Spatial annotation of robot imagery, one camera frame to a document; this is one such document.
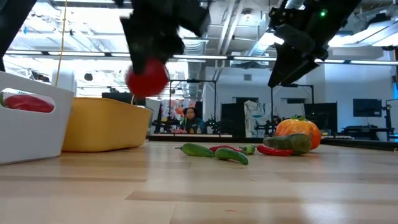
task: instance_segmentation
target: ceiling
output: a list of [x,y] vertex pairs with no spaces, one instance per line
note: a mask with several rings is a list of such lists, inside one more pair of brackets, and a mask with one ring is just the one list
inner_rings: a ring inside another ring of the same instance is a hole
[[[241,3],[235,0],[215,1],[210,7],[211,25],[204,38],[195,37],[185,29],[180,30],[180,36],[184,38],[187,48],[185,54],[214,55],[247,52],[254,47],[265,31],[265,20],[262,18],[267,18],[270,7],[277,7],[279,2],[279,0],[242,0]],[[358,15],[351,16],[350,26],[346,29],[353,30],[361,27],[372,15],[370,12],[377,12],[379,9],[387,9],[388,12],[396,15],[396,7],[391,6],[391,3],[391,0],[363,0],[357,11]],[[62,43],[64,5],[63,0],[38,0],[11,44],[10,50],[59,51]],[[130,9],[116,9],[112,0],[68,0],[68,5],[64,51],[127,52],[119,18],[129,15]],[[265,53],[275,55],[271,47],[267,47]],[[26,69],[30,69],[50,76],[58,64],[56,57],[50,59],[5,56],[4,61],[9,71],[20,75],[25,75]],[[79,68],[78,85],[103,86],[96,91],[107,91],[107,86],[123,86],[124,71],[129,66],[126,60],[80,59],[69,63]],[[175,79],[212,78],[212,75],[206,74],[205,67],[202,61],[177,62],[174,60],[167,64],[171,78]],[[92,82],[87,82],[83,78],[87,72],[93,73],[94,77],[102,78],[94,78]],[[178,86],[181,86],[182,90],[178,90],[181,95],[192,97],[201,95],[201,85],[179,83]],[[90,95],[94,92],[92,90],[94,88],[90,88],[90,91],[83,91],[83,89],[80,90],[81,94]]]

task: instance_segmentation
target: green light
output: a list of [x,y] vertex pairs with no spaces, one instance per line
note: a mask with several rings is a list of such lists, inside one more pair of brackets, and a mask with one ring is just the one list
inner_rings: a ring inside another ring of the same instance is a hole
[[320,13],[321,17],[325,17],[326,14],[328,14],[328,10],[327,9],[322,10],[321,13]]

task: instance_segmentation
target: orange pumpkin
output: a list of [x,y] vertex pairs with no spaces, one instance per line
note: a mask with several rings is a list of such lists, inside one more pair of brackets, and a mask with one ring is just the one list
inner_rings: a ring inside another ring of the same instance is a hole
[[316,149],[321,143],[321,132],[316,124],[311,121],[304,120],[303,118],[292,118],[282,121],[276,127],[276,135],[286,136],[290,134],[304,133],[311,136],[311,150]]

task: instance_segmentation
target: desk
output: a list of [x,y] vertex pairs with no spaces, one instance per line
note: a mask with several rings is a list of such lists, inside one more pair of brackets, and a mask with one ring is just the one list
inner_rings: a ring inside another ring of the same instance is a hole
[[378,141],[378,132],[388,133],[391,130],[389,128],[369,128],[369,127],[349,127],[344,128],[343,134],[347,136],[357,138],[369,138],[373,141]]

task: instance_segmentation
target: white plastic bin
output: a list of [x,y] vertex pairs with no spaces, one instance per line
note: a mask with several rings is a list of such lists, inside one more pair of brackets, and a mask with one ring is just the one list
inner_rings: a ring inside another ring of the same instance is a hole
[[55,108],[38,113],[0,106],[0,165],[59,156],[73,92],[0,72],[0,91],[6,88],[49,96]]

